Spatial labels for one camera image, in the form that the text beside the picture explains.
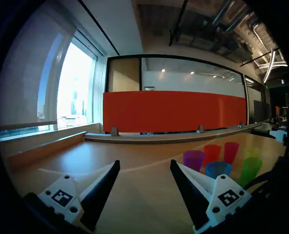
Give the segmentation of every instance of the green cup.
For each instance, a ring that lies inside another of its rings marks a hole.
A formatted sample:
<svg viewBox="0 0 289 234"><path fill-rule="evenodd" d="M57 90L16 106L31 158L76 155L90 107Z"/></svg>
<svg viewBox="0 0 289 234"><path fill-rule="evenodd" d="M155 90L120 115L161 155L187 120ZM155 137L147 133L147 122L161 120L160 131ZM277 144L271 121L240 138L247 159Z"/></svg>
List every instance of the green cup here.
<svg viewBox="0 0 289 234"><path fill-rule="evenodd" d="M262 161L257 157L249 157L245 159L242 174L239 178L238 184L241 187L244 187L251 180L253 180L259 172L261 165Z"/></svg>

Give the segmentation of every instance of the orange panel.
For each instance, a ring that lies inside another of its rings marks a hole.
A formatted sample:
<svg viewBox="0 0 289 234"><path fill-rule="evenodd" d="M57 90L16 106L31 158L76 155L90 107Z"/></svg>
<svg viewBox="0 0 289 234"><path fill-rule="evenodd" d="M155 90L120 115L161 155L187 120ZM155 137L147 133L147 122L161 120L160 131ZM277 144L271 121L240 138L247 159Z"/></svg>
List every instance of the orange panel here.
<svg viewBox="0 0 289 234"><path fill-rule="evenodd" d="M245 98L180 91L103 94L103 130L169 132L230 127L246 123Z"/></svg>

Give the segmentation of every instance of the window blind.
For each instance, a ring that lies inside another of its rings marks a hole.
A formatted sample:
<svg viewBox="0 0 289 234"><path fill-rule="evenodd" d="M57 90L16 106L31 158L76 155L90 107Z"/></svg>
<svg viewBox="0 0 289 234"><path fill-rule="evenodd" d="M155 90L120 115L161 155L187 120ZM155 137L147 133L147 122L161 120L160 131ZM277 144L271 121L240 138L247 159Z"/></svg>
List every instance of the window blind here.
<svg viewBox="0 0 289 234"><path fill-rule="evenodd" d="M57 123L59 78L75 30L50 4L24 24L0 74L0 130Z"/></svg>

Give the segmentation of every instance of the red cup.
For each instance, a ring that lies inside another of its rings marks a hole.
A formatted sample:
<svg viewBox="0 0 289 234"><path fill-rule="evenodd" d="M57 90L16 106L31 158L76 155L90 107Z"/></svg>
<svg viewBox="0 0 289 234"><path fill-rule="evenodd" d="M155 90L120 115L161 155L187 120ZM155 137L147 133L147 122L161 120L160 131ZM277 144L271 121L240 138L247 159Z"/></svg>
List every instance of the red cup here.
<svg viewBox="0 0 289 234"><path fill-rule="evenodd" d="M220 145L206 145L204 146L205 159L203 162L203 167L211 162L218 160L221 151Z"/></svg>
<svg viewBox="0 0 289 234"><path fill-rule="evenodd" d="M239 144L236 142L225 143L225 154L223 156L223 161L228 164L232 164L234 162L238 149L239 149Z"/></svg>

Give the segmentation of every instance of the yellow cup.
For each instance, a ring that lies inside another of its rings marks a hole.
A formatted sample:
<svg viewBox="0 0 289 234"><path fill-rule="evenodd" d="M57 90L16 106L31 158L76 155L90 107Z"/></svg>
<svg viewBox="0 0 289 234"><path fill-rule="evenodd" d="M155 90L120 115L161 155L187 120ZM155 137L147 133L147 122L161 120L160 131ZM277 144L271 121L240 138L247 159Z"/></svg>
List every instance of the yellow cup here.
<svg viewBox="0 0 289 234"><path fill-rule="evenodd" d="M259 148L251 147L251 148L248 148L246 150L245 159L249 158L249 157L259 158L259 156L260 156L260 149Z"/></svg>

